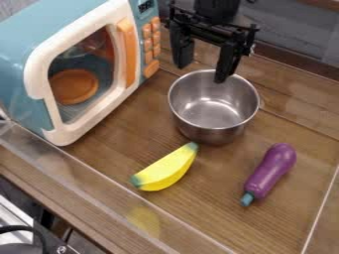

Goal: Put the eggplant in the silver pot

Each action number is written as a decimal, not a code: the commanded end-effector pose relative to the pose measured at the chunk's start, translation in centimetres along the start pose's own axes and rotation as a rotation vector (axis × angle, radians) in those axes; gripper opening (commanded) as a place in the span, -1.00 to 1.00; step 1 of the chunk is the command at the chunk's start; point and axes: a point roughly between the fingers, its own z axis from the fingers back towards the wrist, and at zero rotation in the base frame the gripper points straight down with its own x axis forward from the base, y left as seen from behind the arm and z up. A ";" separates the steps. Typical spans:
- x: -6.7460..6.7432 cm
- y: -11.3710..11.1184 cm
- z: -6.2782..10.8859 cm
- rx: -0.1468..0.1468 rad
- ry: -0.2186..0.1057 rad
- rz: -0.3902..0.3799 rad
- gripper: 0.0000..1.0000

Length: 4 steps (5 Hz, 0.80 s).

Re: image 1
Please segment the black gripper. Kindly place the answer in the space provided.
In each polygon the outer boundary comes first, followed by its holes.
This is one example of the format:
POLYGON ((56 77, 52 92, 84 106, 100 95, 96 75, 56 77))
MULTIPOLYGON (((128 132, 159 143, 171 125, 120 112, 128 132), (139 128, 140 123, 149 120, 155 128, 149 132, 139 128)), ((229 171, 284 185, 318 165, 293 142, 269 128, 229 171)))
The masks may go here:
POLYGON ((169 0, 167 4, 173 64, 184 68, 192 62, 195 38, 221 46, 215 83, 227 80, 240 57, 253 52, 259 27, 239 13, 240 5, 241 0, 188 0, 187 6, 184 0, 169 0))

